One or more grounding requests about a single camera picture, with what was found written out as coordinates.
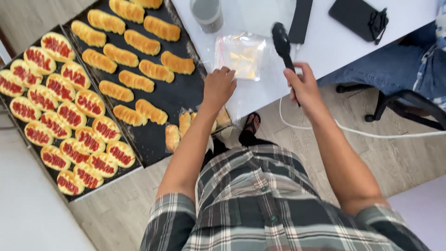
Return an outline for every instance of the baking tray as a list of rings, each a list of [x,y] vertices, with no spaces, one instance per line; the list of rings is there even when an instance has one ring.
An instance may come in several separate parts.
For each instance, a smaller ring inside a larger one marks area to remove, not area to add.
[[[70,27],[72,21],[74,20],[79,20],[86,23],[87,25],[90,25],[87,19],[87,14],[88,11],[91,9],[100,9],[106,13],[117,16],[110,9],[108,0],[99,0],[94,2],[76,17],[63,25],[63,29],[68,34],[69,39],[74,45],[76,45],[75,47],[79,48],[79,50],[77,51],[79,55],[81,55],[82,52],[88,48],[94,49],[95,51],[103,54],[102,48],[88,46],[84,41],[79,39],[74,33],[71,32]],[[154,63],[161,64],[161,53],[169,50],[179,57],[192,58],[195,63],[195,71],[191,75],[175,73],[175,80],[170,84],[164,81],[153,79],[153,81],[155,82],[155,90],[152,93],[147,93],[137,89],[131,89],[135,95],[135,99],[132,102],[122,102],[105,95],[104,99],[107,101],[110,109],[117,105],[125,105],[129,108],[135,109],[136,101],[138,99],[145,99],[168,114],[168,123],[178,125],[178,114],[181,108],[197,111],[196,107],[201,104],[203,100],[204,79],[206,78],[207,72],[204,66],[202,64],[199,64],[199,57],[194,48],[194,45],[188,33],[184,29],[178,13],[170,0],[164,0],[163,5],[157,10],[145,9],[145,11],[146,16],[151,15],[154,17],[158,17],[168,23],[176,24],[181,29],[180,40],[178,42],[168,42],[146,31],[142,24],[137,24],[121,18],[126,24],[126,29],[133,29],[143,34],[144,36],[151,39],[156,39],[161,43],[161,51],[157,56],[144,54],[131,47],[125,42],[123,35],[115,34],[112,32],[105,32],[96,28],[95,29],[104,32],[107,35],[107,43],[112,43],[121,49],[125,49],[135,53],[140,61],[143,59],[147,59]],[[145,76],[138,67],[133,68],[120,64],[118,64],[118,68],[113,74],[95,69],[87,64],[85,64],[85,68],[90,72],[94,80],[92,84],[95,85],[98,85],[101,80],[109,80],[125,87],[125,85],[120,83],[118,79],[118,74],[122,70],[128,70],[141,76]],[[129,133],[129,138],[133,141],[136,150],[142,157],[142,163],[144,167],[155,164],[158,161],[171,155],[171,153],[166,152],[165,125],[158,125],[149,121],[145,126],[133,127],[122,122],[119,119],[118,121],[120,125],[126,128],[126,131]]]
[[[56,33],[59,33],[59,34],[64,35],[64,33],[63,33],[63,31],[62,31],[62,27],[61,27],[60,25],[54,27],[54,28],[51,29],[50,31],[52,31],[52,32],[56,32]],[[40,37],[37,41],[35,41],[32,45],[30,45],[30,46],[40,46],[40,39],[41,39],[41,37]],[[13,62],[15,59],[23,59],[23,54],[24,54],[24,52],[21,53],[21,54],[19,54],[19,55],[17,55],[16,57],[14,57],[14,58],[12,59],[12,61],[9,62],[9,64],[7,64],[3,69],[10,69],[10,66],[11,66],[12,62]],[[76,55],[75,62],[80,63],[80,64],[81,64],[81,62],[82,62],[82,60],[78,57],[78,55]],[[57,62],[57,61],[56,61],[56,64],[57,64],[57,68],[56,68],[55,73],[60,73],[60,72],[61,72],[62,65],[63,65],[64,63],[61,63],[61,62]],[[88,75],[88,77],[90,78],[90,81],[92,81],[91,76],[88,74],[88,72],[87,72],[87,75]],[[43,80],[42,80],[42,85],[45,85],[45,83],[46,83],[46,79],[47,79],[47,78],[48,78],[48,75],[44,75]],[[95,85],[92,84],[91,87],[90,87],[90,90],[92,90],[92,91],[94,91],[94,92],[96,92],[96,93],[99,93],[99,95],[100,95],[100,92],[99,92],[98,88],[97,88]],[[26,97],[27,92],[28,92],[28,89],[26,89],[26,91],[24,92],[23,96]],[[9,116],[11,117],[12,121],[14,122],[14,124],[18,127],[19,132],[20,132],[20,134],[22,135],[22,138],[25,140],[25,142],[26,142],[27,145],[29,146],[29,149],[30,149],[31,151],[33,151],[34,156],[38,159],[38,162],[41,164],[41,166],[45,167],[45,169],[47,170],[47,172],[48,172],[49,176],[51,177],[51,179],[56,183],[56,180],[57,180],[57,176],[58,176],[58,174],[59,174],[59,171],[56,171],[56,170],[54,170],[54,169],[52,169],[52,168],[47,167],[47,166],[42,162],[42,160],[41,160],[41,158],[40,158],[40,150],[42,149],[42,147],[41,147],[41,146],[37,146],[37,145],[32,144],[32,143],[26,138],[26,136],[25,136],[25,134],[24,134],[24,129],[25,129],[25,126],[26,126],[27,123],[21,121],[20,119],[14,117],[14,116],[12,115],[12,113],[11,113],[11,111],[10,111],[10,108],[9,108],[9,104],[11,103],[11,101],[12,101],[13,98],[11,98],[11,97],[9,97],[9,96],[6,96],[6,95],[4,95],[4,94],[2,94],[2,93],[0,93],[0,99],[1,99],[2,102],[4,103],[5,107],[7,107],[8,111],[9,111]],[[113,119],[113,120],[116,122],[115,116],[112,115],[110,109],[109,109],[107,106],[106,106],[106,113],[105,113],[105,116],[110,117],[111,119]],[[94,119],[91,118],[91,117],[87,117],[87,118],[88,118],[87,126],[91,126],[92,123],[93,123],[93,120],[94,120]],[[126,136],[125,136],[124,134],[123,134],[123,136],[121,137],[121,141],[123,141],[123,142],[125,142],[125,143],[129,143],[128,139],[126,138]],[[59,147],[59,145],[60,145],[61,142],[62,142],[61,139],[54,139],[54,143],[53,143],[53,145]],[[81,194],[79,194],[79,195],[76,195],[76,196],[70,196],[70,195],[66,195],[66,194],[64,194],[65,198],[67,199],[68,202],[73,201],[73,200],[77,200],[77,199],[79,199],[79,198],[82,198],[82,197],[84,197],[84,196],[90,194],[90,193],[93,192],[93,191],[97,191],[97,190],[99,190],[99,189],[105,187],[107,184],[109,184],[109,183],[115,181],[116,179],[119,179],[119,178],[121,178],[121,177],[123,177],[123,176],[129,174],[129,173],[132,172],[132,171],[135,171],[136,169],[140,169],[140,168],[142,168],[142,167],[141,167],[142,164],[141,164],[141,162],[140,162],[140,156],[138,156],[138,154],[137,154],[136,152],[135,152],[135,156],[136,156],[136,161],[135,161],[135,163],[134,163],[131,167],[129,167],[129,168],[122,168],[122,167],[120,167],[120,168],[118,169],[118,172],[117,172],[113,177],[111,177],[111,178],[104,178],[104,184],[101,185],[100,187],[98,187],[98,188],[96,188],[96,189],[85,188],[85,190],[84,190],[83,193],[81,193]],[[75,166],[75,165],[72,163],[72,164],[71,164],[71,167],[69,168],[69,170],[70,170],[70,171],[73,171],[74,166]]]

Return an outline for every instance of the sandal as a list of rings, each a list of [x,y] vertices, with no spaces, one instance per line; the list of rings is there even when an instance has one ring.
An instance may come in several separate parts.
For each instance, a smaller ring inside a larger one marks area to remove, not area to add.
[[[252,118],[252,121],[248,123],[249,117],[250,117],[251,115],[254,115],[254,117]],[[248,129],[248,128],[251,128],[251,129],[252,129],[252,134],[255,135],[256,132],[257,132],[257,129],[256,129],[256,125],[254,124],[254,119],[255,119],[256,117],[259,118],[259,127],[260,127],[260,123],[261,123],[260,115],[259,115],[258,113],[256,113],[256,112],[253,112],[253,113],[250,113],[250,114],[248,115],[248,119],[247,119],[247,121],[246,121],[245,126],[243,127],[243,130],[246,130],[246,129]]]

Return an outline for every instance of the black tongs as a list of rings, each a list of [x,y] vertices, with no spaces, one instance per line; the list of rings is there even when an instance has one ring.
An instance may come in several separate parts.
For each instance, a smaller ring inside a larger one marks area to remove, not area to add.
[[[293,61],[291,60],[291,57],[289,55],[289,52],[291,51],[291,45],[289,43],[289,37],[285,30],[285,26],[282,23],[276,22],[274,23],[271,32],[273,34],[273,42],[277,54],[279,54],[279,56],[283,59],[285,67],[290,68],[291,70],[294,71],[294,73],[296,73]]]

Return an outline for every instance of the red sauce topping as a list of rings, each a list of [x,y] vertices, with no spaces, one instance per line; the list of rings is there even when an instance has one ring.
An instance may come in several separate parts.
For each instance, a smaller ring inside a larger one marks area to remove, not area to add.
[[[81,162],[86,163],[88,158],[90,157],[89,155],[84,155],[84,154],[81,154],[80,152],[76,151],[68,143],[65,143],[65,145],[62,147],[62,150],[66,155],[70,156],[74,160],[74,162],[76,162],[76,164],[79,164]]]
[[[57,184],[59,184],[61,187],[65,187],[68,191],[72,192],[73,195],[76,195],[79,192],[79,188],[73,183],[67,181],[65,177],[59,176],[57,179]]]
[[[49,162],[50,164],[59,167],[62,169],[66,162],[61,157],[57,156],[57,154],[51,154],[51,153],[44,153],[43,154],[43,161]]]
[[[49,136],[45,132],[34,130],[33,128],[26,128],[26,135],[39,143],[48,143],[50,141]]]
[[[110,153],[117,158],[120,162],[124,163],[124,165],[128,165],[130,163],[130,161],[132,160],[132,158],[128,155],[125,155],[125,153],[121,150],[119,150],[119,148],[117,146],[114,146],[110,149]]]
[[[65,88],[61,83],[50,79],[48,85],[48,89],[53,90],[58,96],[62,96],[62,99],[68,99],[69,101],[73,101],[73,98],[70,96],[71,91]]]
[[[34,115],[34,109],[30,108],[26,105],[20,104],[19,102],[14,102],[12,104],[12,109],[20,114],[22,117],[27,117],[30,119],[36,119],[36,116]]]
[[[50,118],[47,118],[45,114],[43,114],[40,118],[40,122],[50,129],[54,135],[57,135],[57,137],[68,135],[68,133],[58,123],[56,123],[56,121],[52,121]]]
[[[62,116],[66,121],[73,126],[79,125],[81,122],[81,116],[77,115],[74,111],[70,110],[66,106],[62,106],[59,111],[59,115]]]
[[[73,73],[73,70],[68,69],[67,67],[65,68],[65,71],[62,73],[62,76],[64,78],[69,78],[75,84],[85,87],[85,76],[82,73],[79,73],[77,71]]]
[[[94,114],[101,114],[101,108],[96,103],[91,102],[82,95],[79,96],[78,103]]]
[[[29,61],[33,61],[39,67],[41,67],[47,71],[51,70],[51,68],[50,68],[51,59],[45,59],[45,55],[43,55],[40,51],[27,49],[25,51],[25,53],[26,53],[26,56],[28,57]]]
[[[79,177],[82,179],[84,184],[87,185],[88,188],[96,188],[99,180],[95,179],[93,176],[88,174],[83,169],[78,168],[77,172],[78,172]]]
[[[92,151],[97,151],[99,148],[99,143],[89,134],[81,131],[79,134],[79,142],[83,142],[88,149]]]
[[[6,78],[0,76],[0,87],[7,89],[12,93],[21,93],[22,87],[16,83],[12,83],[11,81],[6,80]]]
[[[26,72],[26,70],[21,66],[15,67],[13,74],[19,77],[22,81],[26,79],[26,82],[28,84],[35,84],[37,78],[39,79],[42,78],[42,77],[36,77],[33,73],[31,73],[31,69],[28,69],[28,72]]]
[[[43,43],[45,44],[45,49],[52,50],[54,52],[59,53],[62,57],[68,58],[68,55],[70,52],[73,51],[73,49],[69,49],[68,45],[65,44],[64,41],[57,41],[56,38],[53,37],[47,37],[43,40]]]
[[[110,165],[107,165],[104,161],[102,161],[100,158],[96,158],[93,156],[93,161],[91,162],[93,166],[105,173],[114,173],[115,169],[113,169]]]
[[[108,128],[108,126],[106,124],[103,124],[101,122],[98,122],[98,124],[96,126],[96,130],[98,132],[100,132],[102,136],[104,136],[105,138],[108,138],[108,139],[112,139],[112,138],[116,137],[116,135],[118,134],[117,131]]]
[[[50,99],[45,98],[42,94],[38,93],[37,90],[29,93],[31,100],[37,104],[41,104],[43,109],[54,110],[54,104]]]

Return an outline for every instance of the laminate floor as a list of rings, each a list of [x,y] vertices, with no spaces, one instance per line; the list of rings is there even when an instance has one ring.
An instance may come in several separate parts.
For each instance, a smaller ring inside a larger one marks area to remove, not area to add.
[[[1,0],[0,26],[18,53],[56,24],[65,22],[93,0]],[[366,123],[372,113],[377,90],[337,94],[334,86],[321,90],[323,99],[341,125],[381,135],[413,134],[430,129],[405,120],[386,110],[382,119]],[[318,146],[311,130],[286,126],[278,113],[279,101],[258,112],[262,124],[258,137],[294,151],[304,163],[311,181],[322,198],[337,204],[328,183]],[[310,126],[302,110],[283,99],[284,119],[297,126]],[[374,139],[345,133],[348,141],[369,166],[386,197],[446,174],[446,136],[407,139]],[[227,140],[236,146],[238,132]],[[98,250],[137,250],[149,219],[157,187],[169,159],[133,173],[69,208]]]

